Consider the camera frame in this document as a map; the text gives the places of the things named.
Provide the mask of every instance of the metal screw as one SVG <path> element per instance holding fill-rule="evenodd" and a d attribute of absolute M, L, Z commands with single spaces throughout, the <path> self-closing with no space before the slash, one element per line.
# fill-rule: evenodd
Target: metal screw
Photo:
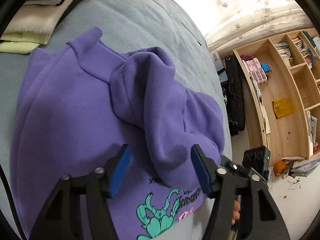
<path fill-rule="evenodd" d="M 221 174 L 221 175 L 224 175 L 224 174 L 227 173 L 227 171 L 226 171 L 226 169 L 224 169 L 224 168 L 218 168 L 218 169 L 217 169 L 217 173 L 219 173 L 219 174 Z"/>
<path fill-rule="evenodd" d="M 104 169 L 103 169 L 102 167 L 98 167 L 98 168 L 96 168 L 96 169 L 94 170 L 94 172 L 97 173 L 97 174 L 101 174 L 101 173 L 104 172 Z"/>
<path fill-rule="evenodd" d="M 68 180 L 68 179 L 70 179 L 69 174 L 62 175 L 62 177 L 61 177 L 61 180 Z"/>
<path fill-rule="evenodd" d="M 259 181 L 260 180 L 260 177 L 257 175 L 257 174 L 253 174 L 251 176 L 251 179 L 253 179 L 254 181 Z"/>

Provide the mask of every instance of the wooden bookshelf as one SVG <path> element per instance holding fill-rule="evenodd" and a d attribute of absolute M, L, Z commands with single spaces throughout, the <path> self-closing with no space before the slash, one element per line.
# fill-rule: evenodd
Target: wooden bookshelf
<path fill-rule="evenodd" d="M 266 146 L 271 152 L 270 165 L 282 157 L 302 156 L 307 159 L 320 157 L 320 150 L 313 151 L 312 140 L 308 132 L 306 111 L 318 118 L 316 141 L 320 144 L 320 58 L 302 31 L 311 37 L 319 36 L 315 29 L 304 29 L 272 36 L 237 49 L 236 55 L 243 70 L 246 82 L 243 84 L 245 98 L 245 118 L 250 147 Z M 292 38 L 299 37 L 313 53 L 317 55 L 310 69 Z M 278 53 L 275 43 L 285 41 L 293 58 L 291 67 L 287 67 Z M 260 86 L 262 102 L 256 96 L 250 75 L 244 66 L 242 55 L 255 56 L 260 63 L 267 62 L 272 72 L 267 84 Z M 276 119 L 272 101 L 290 98 L 293 113 Z M 270 125 L 266 133 L 261 106 L 264 106 Z"/>

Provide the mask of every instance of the white floor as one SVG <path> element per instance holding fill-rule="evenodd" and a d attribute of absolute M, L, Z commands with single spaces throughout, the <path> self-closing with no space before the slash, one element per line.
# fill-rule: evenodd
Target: white floor
<path fill-rule="evenodd" d="M 241 164 L 244 151 L 250 148 L 247 130 L 233 136 L 231 144 L 232 160 Z M 307 178 L 275 178 L 272 172 L 269 192 L 287 225 L 291 240 L 300 239 L 320 209 L 319 179 L 319 166 Z"/>

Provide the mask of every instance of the purple fabric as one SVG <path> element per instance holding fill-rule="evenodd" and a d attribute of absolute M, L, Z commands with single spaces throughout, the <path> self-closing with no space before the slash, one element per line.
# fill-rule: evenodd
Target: purple fabric
<path fill-rule="evenodd" d="M 11 156 L 12 191 L 27 235 L 63 174 L 88 174 L 124 143 L 132 159 L 119 193 L 108 200 L 120 240 L 153 238 L 201 205 L 193 144 L 220 164 L 224 133 L 216 101 L 174 80 L 161 48 L 120 54 L 101 36 L 93 27 L 61 52 L 31 53 Z"/>

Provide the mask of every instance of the teal cartoon character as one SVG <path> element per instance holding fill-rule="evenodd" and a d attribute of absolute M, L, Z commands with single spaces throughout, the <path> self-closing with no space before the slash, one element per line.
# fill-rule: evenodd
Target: teal cartoon character
<path fill-rule="evenodd" d="M 149 234 L 149 236 L 139 235 L 137 237 L 137 240 L 150 240 L 156 236 L 159 236 L 179 221 L 173 221 L 173 218 L 179 210 L 179 202 L 181 197 L 177 198 L 173 203 L 170 216 L 167 215 L 167 209 L 170 206 L 170 197 L 173 193 L 178 194 L 179 190 L 173 189 L 170 191 L 162 209 L 155 209 L 153 206 L 151 206 L 151 198 L 153 196 L 153 192 L 150 192 L 147 195 L 145 204 L 139 205 L 137 207 L 137 216 L 143 224 L 142 227 Z M 149 218 L 147 216 L 146 210 L 151 211 L 153 217 Z"/>

